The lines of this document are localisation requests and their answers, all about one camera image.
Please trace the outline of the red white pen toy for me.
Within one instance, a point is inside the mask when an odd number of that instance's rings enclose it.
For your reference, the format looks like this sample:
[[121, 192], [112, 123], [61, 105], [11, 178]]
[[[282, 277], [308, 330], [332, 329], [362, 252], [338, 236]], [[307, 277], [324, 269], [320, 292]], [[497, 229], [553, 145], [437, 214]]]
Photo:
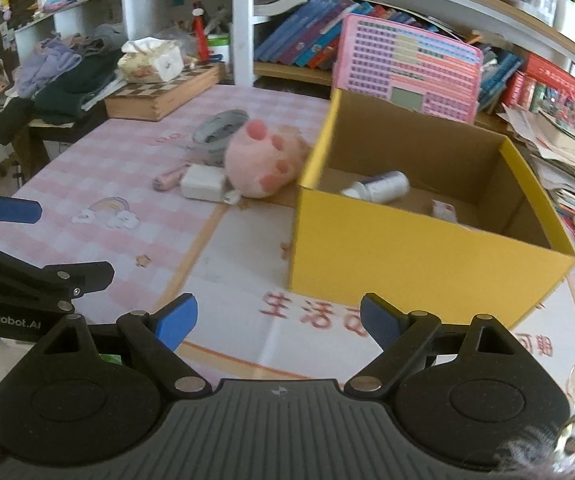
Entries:
[[205, 34], [205, 10], [199, 3], [195, 3], [192, 9], [193, 30], [197, 42], [198, 58], [202, 62], [209, 61], [208, 41]]

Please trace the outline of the green white jar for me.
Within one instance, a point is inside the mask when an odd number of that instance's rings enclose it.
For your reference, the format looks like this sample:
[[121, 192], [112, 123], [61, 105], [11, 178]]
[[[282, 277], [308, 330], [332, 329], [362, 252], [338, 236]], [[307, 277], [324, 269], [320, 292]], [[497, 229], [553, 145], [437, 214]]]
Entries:
[[216, 61], [230, 63], [230, 36], [228, 34], [210, 34], [207, 36], [207, 46], [210, 58]]

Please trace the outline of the pile of dark clothes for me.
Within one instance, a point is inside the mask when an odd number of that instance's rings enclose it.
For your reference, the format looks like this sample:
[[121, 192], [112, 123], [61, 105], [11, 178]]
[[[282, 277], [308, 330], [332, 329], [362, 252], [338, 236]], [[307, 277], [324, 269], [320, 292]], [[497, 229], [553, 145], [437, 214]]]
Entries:
[[60, 126], [86, 115], [121, 79], [118, 61], [126, 42], [120, 24], [97, 26], [90, 36], [39, 42], [20, 64], [12, 94], [0, 108], [0, 144], [10, 144], [34, 118]]

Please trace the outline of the white spray bottle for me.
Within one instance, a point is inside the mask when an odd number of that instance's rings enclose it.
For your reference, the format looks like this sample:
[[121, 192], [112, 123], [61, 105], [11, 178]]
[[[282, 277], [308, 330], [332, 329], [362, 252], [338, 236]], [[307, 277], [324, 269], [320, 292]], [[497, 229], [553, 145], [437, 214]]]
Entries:
[[373, 204], [387, 204], [400, 200], [410, 192], [410, 182], [400, 171], [355, 181], [341, 191], [342, 196]]

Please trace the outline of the wooden chess board box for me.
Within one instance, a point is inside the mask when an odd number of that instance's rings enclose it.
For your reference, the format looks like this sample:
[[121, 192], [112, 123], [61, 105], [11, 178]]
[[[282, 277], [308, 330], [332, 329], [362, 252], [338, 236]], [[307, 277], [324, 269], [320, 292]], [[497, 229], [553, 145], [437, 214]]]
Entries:
[[224, 76], [223, 63], [210, 63], [187, 70], [168, 82], [126, 84], [104, 100], [106, 113], [112, 119], [160, 122], [180, 106], [220, 84]]

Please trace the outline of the row of blue books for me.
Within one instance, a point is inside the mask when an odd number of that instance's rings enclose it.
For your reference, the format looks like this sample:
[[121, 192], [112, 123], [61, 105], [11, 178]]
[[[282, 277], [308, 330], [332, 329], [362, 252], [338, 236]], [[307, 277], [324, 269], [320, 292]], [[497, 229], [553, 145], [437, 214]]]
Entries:
[[409, 12], [368, 1], [309, 0], [255, 47], [254, 61], [305, 67], [341, 36], [344, 18], [351, 13], [417, 24]]

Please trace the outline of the white power adapter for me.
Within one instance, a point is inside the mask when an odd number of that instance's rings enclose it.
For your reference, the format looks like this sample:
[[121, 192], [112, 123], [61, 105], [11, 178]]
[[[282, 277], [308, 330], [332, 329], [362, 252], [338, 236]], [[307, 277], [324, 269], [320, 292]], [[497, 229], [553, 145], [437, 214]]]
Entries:
[[180, 188], [189, 200], [236, 205], [242, 198], [224, 169], [213, 166], [191, 165], [180, 181]]

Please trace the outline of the small white red packet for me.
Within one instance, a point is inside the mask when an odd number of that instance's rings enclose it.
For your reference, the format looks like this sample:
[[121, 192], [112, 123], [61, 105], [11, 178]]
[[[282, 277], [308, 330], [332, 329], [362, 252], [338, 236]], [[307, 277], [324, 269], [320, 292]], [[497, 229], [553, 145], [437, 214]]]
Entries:
[[435, 219], [448, 221], [450, 223], [458, 222], [458, 214], [455, 206], [442, 202], [441, 200], [432, 200], [432, 216]]

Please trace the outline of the pink plush pig toy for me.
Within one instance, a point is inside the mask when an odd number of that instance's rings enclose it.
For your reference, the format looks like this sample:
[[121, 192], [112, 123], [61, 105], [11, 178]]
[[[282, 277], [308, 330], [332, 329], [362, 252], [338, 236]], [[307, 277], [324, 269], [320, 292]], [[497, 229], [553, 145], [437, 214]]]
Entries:
[[298, 128], [251, 119], [231, 136], [224, 171], [243, 197], [266, 198], [301, 175], [310, 150]]

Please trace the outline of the stack of papers and books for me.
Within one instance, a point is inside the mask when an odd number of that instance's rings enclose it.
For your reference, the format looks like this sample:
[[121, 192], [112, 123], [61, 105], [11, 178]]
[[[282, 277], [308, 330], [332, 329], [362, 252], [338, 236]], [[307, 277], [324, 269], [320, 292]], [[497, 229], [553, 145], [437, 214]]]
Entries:
[[504, 107], [500, 117], [528, 150], [538, 180], [575, 229], [575, 132], [569, 132], [545, 113]]

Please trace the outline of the yellow cardboard box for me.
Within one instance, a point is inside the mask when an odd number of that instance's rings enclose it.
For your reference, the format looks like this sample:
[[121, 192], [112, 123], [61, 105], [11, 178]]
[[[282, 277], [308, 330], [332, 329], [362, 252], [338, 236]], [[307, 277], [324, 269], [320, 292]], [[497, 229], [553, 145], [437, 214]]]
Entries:
[[[342, 196], [400, 171], [387, 204]], [[458, 222], [435, 219], [432, 200]], [[478, 313], [516, 326], [575, 266], [545, 190], [503, 134], [337, 90], [301, 175], [289, 288], [357, 304], [368, 292], [447, 323]]]

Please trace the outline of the pink keyboard learning tablet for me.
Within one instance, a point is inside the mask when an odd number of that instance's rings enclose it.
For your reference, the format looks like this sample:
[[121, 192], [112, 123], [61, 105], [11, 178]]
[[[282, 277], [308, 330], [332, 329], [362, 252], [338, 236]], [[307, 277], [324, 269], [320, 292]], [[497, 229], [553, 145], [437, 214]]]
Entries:
[[333, 87], [472, 125], [481, 66], [481, 51], [462, 41], [350, 14], [339, 36]]

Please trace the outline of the red book on shelf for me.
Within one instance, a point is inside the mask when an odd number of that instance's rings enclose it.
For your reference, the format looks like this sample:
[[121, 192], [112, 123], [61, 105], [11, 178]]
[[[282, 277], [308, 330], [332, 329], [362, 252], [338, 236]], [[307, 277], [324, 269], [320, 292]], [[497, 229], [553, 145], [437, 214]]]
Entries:
[[575, 77], [540, 55], [523, 52], [521, 67], [510, 77], [501, 103], [535, 112], [543, 101], [575, 102]]

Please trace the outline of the floral tissue box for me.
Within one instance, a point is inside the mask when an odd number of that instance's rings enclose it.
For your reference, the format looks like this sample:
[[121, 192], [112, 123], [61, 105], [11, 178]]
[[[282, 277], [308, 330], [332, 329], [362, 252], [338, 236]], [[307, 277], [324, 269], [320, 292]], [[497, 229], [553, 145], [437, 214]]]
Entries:
[[160, 84], [178, 77], [184, 70], [179, 44], [173, 40], [146, 37], [127, 41], [121, 47], [118, 70], [134, 84]]

